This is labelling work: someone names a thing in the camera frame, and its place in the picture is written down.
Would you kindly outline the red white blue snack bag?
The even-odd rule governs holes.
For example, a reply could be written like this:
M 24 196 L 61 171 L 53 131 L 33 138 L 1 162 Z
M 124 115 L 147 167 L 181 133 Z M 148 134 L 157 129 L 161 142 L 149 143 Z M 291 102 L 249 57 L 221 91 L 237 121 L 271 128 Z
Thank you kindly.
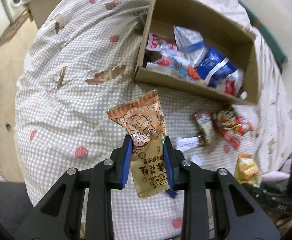
M 147 60 L 147 69 L 190 82 L 200 81 L 192 63 L 178 50 L 175 40 L 150 33 L 146 52 L 151 54 Z

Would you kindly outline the checkered patterned bed quilt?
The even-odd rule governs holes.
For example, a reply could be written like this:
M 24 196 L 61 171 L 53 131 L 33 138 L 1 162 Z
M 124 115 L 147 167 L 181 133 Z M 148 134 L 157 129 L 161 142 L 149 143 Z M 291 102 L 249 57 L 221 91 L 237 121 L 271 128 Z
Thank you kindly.
M 253 126 L 238 151 L 220 140 L 216 148 L 198 147 L 184 153 L 197 155 L 203 168 L 224 167 L 232 174 L 240 152 L 254 156 L 262 174 L 278 170 L 292 152 L 292 106 L 274 56 L 260 32 L 250 26 L 237 0 L 198 0 L 256 35 L 258 103 L 234 106 Z M 196 135 L 190 115 L 199 108 L 216 111 L 217 102 L 164 87 L 133 81 L 141 36 L 134 32 L 137 12 L 150 0 L 62 0 L 39 29 L 25 57 L 17 81 L 15 131 L 25 184 L 33 205 L 69 168 L 94 167 L 121 146 L 124 128 L 106 111 L 156 89 L 166 118 L 168 136 Z M 125 65 L 112 81 L 88 85 L 96 73 Z M 183 193 L 165 192 L 139 199 L 130 174 L 123 191 L 112 192 L 115 239 L 169 239 L 181 229 Z

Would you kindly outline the orange peanut snack bag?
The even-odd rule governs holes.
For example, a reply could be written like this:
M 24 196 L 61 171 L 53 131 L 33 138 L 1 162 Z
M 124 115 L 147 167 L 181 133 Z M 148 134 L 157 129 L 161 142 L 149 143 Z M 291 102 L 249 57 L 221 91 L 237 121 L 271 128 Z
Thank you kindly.
M 169 189 L 163 157 L 167 129 L 157 91 L 114 107 L 107 116 L 131 137 L 130 167 L 138 197 L 149 198 Z

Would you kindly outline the brown white chocolate bar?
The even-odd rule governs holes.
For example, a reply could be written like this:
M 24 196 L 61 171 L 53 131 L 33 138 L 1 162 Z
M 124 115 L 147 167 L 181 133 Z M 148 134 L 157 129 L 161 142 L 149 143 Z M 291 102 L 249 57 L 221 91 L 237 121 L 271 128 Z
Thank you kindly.
M 211 114 L 203 109 L 193 114 L 193 118 L 199 128 L 199 146 L 207 149 L 208 153 L 217 147 L 217 134 L 211 118 Z

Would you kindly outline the cardboard box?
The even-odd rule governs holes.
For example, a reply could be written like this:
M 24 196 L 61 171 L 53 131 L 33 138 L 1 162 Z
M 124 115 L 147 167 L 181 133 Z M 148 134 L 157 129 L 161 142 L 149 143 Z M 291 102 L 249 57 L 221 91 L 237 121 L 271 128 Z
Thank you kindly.
M 258 101 L 255 35 L 196 0 L 151 0 L 134 80 L 218 101 Z

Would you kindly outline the white grey snack bag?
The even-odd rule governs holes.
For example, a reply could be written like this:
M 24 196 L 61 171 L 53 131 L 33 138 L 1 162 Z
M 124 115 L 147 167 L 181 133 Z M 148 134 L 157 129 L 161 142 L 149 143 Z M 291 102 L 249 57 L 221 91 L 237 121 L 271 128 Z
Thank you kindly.
M 174 26 L 177 48 L 196 68 L 206 56 L 207 48 L 200 32 L 180 26 Z

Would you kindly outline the white red bar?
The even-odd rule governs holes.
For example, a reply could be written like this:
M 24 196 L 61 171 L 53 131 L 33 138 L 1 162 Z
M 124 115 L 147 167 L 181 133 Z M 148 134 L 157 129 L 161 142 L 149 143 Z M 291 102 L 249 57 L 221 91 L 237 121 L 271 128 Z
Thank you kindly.
M 176 149 L 182 152 L 191 150 L 196 147 L 201 147 L 205 144 L 204 138 L 202 135 L 190 138 L 177 138 L 176 140 Z

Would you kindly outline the red milk candy bag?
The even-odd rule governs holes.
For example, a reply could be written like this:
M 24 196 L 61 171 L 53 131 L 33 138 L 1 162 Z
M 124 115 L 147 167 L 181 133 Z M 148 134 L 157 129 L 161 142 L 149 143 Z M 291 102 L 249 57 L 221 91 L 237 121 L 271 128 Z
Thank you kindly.
M 232 106 L 212 113 L 211 119 L 217 132 L 219 132 L 235 150 L 238 150 L 241 145 L 241 137 L 247 132 L 253 131 L 251 123 L 244 121 Z

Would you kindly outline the teal green mattress edge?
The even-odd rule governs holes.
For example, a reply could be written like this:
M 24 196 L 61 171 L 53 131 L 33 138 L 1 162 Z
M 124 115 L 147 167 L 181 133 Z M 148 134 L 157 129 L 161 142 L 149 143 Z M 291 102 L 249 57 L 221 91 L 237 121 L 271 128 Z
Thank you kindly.
M 262 34 L 267 45 L 271 49 L 275 61 L 277 63 L 280 73 L 283 72 L 282 65 L 288 61 L 288 57 L 284 50 L 281 48 L 280 44 L 277 42 L 271 31 L 266 27 L 266 25 L 259 19 L 259 17 L 241 0 L 238 0 L 239 4 L 246 10 L 249 17 L 250 23 L 253 27 L 257 28 Z

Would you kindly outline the yellow cheese ball snack bag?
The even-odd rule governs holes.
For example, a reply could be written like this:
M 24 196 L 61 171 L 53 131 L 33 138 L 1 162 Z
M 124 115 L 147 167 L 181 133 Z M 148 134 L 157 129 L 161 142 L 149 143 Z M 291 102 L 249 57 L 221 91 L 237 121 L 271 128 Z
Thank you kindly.
M 260 187 L 261 175 L 252 155 L 248 153 L 239 153 L 234 177 L 240 184 L 247 183 L 254 187 Z

